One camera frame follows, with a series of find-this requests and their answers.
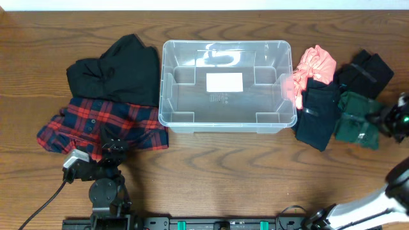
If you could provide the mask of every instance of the pink cloth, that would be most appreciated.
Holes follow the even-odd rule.
[[[330,84],[334,78],[337,63],[331,55],[321,49],[319,45],[309,48],[301,57],[301,62],[293,72],[295,106],[302,109],[301,92],[307,88],[307,79],[313,77],[314,80]]]

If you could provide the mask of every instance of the plastic storage bin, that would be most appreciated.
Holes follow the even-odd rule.
[[[174,132],[274,134],[297,122],[285,41],[164,44],[159,121]]]

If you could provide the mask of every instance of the red plaid shirt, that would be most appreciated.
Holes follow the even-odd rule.
[[[74,148],[92,159],[102,156],[100,126],[127,141],[130,148],[162,150],[169,147],[167,128],[158,121],[158,108],[129,103],[73,98],[37,134],[47,151],[67,154]]]

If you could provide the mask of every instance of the dark green cloth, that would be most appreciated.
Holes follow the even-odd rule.
[[[382,107],[379,102],[357,93],[344,92],[338,103],[343,114],[337,122],[335,138],[377,150],[378,129],[365,120],[365,115],[379,111]]]

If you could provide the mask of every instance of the folded clothing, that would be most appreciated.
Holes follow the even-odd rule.
[[[134,34],[120,38],[100,58],[78,60],[67,71],[73,97],[159,105],[159,59]]]
[[[307,88],[307,79],[330,84],[334,78],[336,61],[319,45],[309,48],[301,57],[301,61],[293,72],[295,106],[302,109],[302,92]]]
[[[343,114],[335,129],[336,139],[377,150],[379,148],[378,129],[366,121],[365,115],[379,111],[383,105],[357,93],[344,92],[338,107]]]
[[[167,128],[158,121],[158,108],[85,98],[72,98],[68,107],[39,131],[37,141],[47,151],[67,154],[76,148],[99,160],[100,127],[106,127],[110,138],[126,141],[130,148],[169,147]]]
[[[324,151],[328,145],[341,112],[337,108],[338,85],[326,85],[308,79],[307,90],[302,93],[304,108],[297,110],[298,121],[293,127],[297,140]]]
[[[336,73],[336,79],[346,91],[375,99],[393,77],[394,72],[378,54],[370,55],[366,50],[353,58]]]

